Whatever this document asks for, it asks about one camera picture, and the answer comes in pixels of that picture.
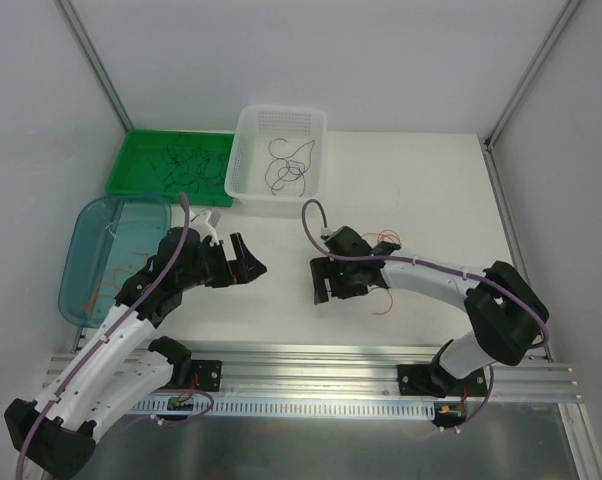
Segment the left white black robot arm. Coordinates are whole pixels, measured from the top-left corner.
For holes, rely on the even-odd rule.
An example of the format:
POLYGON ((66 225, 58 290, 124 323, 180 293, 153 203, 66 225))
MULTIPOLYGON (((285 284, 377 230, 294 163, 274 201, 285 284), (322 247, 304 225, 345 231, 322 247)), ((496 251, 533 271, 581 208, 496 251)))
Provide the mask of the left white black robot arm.
POLYGON ((129 277, 98 332, 35 399, 15 399, 4 419, 18 451, 15 476, 75 477, 106 432, 140 400, 161 388, 185 388, 191 352, 166 336, 151 341, 125 373, 118 367, 182 303, 186 291, 203 286, 249 284, 267 271, 242 236, 230 237, 235 257, 222 242, 192 228, 170 229, 156 254, 129 277))

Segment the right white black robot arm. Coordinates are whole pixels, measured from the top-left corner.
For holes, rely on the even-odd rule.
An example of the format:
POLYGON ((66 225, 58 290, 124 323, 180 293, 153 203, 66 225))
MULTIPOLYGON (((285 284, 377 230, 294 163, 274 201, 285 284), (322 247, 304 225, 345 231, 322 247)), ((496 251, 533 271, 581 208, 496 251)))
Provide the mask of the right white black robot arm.
POLYGON ((503 261, 468 269, 422 259, 399 244, 370 245, 350 227, 323 236, 322 256, 309 263, 314 302, 346 300, 373 288, 405 290, 464 312, 470 332, 447 341, 427 364, 400 365, 399 389, 408 396, 445 398, 476 390, 485 368, 516 366, 548 341, 549 312, 517 270, 503 261))

